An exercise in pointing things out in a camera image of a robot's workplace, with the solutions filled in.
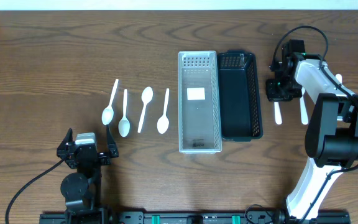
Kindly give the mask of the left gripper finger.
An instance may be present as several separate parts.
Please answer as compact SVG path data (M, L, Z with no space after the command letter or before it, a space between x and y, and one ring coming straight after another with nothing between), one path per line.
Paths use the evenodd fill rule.
M59 145L59 149L66 149L67 143L73 141L73 130L71 128L68 129L66 136L63 138L62 142Z
M106 125L106 140L107 140L109 151L116 152L117 151L116 142L111 134L111 130L108 124Z

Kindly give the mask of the white plastic fork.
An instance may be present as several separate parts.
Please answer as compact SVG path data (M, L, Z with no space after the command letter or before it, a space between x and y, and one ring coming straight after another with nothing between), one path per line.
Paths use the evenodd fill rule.
M305 88L303 87L301 89L301 97L300 97L300 116L301 116L302 124L307 125L309 120L308 120L308 114L305 105L304 94L305 94Z
M338 73L338 74L335 75L335 77L336 77L336 79L338 80L339 83L342 83L342 75L341 74ZM338 116L337 120L342 121L342 116Z

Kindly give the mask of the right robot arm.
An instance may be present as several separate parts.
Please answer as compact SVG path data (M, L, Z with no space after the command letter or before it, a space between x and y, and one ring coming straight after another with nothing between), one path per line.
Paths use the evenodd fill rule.
M285 209L274 223L314 223L319 206L336 179L358 161L358 95L344 87L319 54L308 54L303 40L282 45L282 61L273 61L266 81L269 101L291 101L308 94L314 109L305 134L306 166Z

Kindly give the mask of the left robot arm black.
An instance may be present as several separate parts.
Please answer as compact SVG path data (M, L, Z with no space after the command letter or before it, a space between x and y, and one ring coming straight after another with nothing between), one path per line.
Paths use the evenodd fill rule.
M106 126L108 150L98 152L95 133L78 134L73 131L57 147L57 156L76 172L67 175L60 191L65 198L66 223L114 223L115 218L108 206L101 204L101 167L111 164L119 156L110 127Z

